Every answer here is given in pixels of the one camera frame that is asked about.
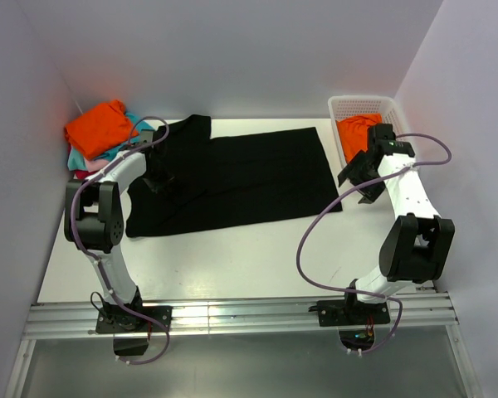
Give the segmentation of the black t shirt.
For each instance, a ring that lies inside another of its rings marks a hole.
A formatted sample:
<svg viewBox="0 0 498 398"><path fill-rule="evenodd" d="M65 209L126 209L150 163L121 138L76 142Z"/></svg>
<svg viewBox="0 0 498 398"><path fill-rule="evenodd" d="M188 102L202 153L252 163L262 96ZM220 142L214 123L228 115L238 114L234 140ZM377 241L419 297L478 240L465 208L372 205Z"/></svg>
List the black t shirt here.
<svg viewBox="0 0 498 398"><path fill-rule="evenodd" d="M214 138L211 118L194 114L163 133L175 183L164 195L131 183L129 238L316 216L338 196L314 127Z"/></svg>

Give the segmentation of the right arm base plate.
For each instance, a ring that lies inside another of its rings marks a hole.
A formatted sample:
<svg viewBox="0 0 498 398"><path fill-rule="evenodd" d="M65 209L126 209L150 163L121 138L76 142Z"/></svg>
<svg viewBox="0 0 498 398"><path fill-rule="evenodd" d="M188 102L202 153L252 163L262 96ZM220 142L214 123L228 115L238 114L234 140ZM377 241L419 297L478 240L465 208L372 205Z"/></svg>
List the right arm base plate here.
<svg viewBox="0 0 498 398"><path fill-rule="evenodd" d="M321 327L385 325L391 321L385 303L367 304L345 299L320 300L309 307L316 313Z"/></svg>

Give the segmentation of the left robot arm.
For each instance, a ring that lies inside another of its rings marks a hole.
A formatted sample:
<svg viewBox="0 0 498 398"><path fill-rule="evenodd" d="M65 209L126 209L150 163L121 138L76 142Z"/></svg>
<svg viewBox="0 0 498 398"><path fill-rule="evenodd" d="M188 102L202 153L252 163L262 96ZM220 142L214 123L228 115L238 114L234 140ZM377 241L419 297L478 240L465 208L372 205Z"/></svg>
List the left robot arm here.
<svg viewBox="0 0 498 398"><path fill-rule="evenodd" d="M141 177L155 186L167 179L154 162L164 152L159 141L127 145L98 172L66 184L65 238L92 264L102 300L110 306L129 307L140 298L120 248L125 232L120 197Z"/></svg>

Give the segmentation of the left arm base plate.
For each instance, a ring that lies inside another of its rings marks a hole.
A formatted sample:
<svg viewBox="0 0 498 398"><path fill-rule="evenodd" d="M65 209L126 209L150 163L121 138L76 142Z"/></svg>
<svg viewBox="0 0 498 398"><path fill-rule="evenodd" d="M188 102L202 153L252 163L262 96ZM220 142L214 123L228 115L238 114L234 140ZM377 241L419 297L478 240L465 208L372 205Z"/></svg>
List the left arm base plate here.
<svg viewBox="0 0 498 398"><path fill-rule="evenodd" d="M171 306L146 306L139 310L155 323L130 314L118 306L102 309L95 326L97 334L119 334L132 332L162 332L169 329L173 308Z"/></svg>

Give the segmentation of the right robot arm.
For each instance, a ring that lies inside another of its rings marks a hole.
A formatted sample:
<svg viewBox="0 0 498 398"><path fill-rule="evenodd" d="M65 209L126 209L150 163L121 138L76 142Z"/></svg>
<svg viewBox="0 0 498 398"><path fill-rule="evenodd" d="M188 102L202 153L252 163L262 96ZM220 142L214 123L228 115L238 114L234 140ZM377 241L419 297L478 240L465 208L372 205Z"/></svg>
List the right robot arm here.
<svg viewBox="0 0 498 398"><path fill-rule="evenodd" d="M362 203L371 204L386 192L395 221L378 253L378 265L354 281L361 303L384 302L411 284L441 277L455 235L452 220L443 218L429 200L415 158L407 153L369 155L358 152L338 176L354 186L385 177L359 190Z"/></svg>

